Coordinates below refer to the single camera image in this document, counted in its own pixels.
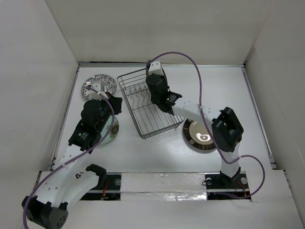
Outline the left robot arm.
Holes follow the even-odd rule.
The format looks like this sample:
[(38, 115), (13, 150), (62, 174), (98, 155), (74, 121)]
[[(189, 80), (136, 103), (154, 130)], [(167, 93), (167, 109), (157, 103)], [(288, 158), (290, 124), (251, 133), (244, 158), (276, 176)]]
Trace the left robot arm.
[(109, 133), (122, 111), (122, 98), (98, 93), (100, 100), (87, 101), (58, 166), (22, 201), (23, 226), (31, 221), (45, 229), (60, 229), (69, 210), (100, 181), (106, 169), (88, 164), (88, 157)]

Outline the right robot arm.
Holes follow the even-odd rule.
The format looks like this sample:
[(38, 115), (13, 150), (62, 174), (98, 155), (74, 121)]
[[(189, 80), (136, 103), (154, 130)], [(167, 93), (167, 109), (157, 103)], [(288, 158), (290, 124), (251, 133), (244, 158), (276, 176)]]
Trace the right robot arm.
[(221, 152), (221, 181), (226, 185), (236, 181), (241, 171), (238, 157), (244, 129), (233, 109), (226, 107), (219, 110), (192, 103), (182, 95), (170, 91), (164, 75), (148, 74), (146, 84), (151, 102), (161, 111), (205, 125), (216, 149)]

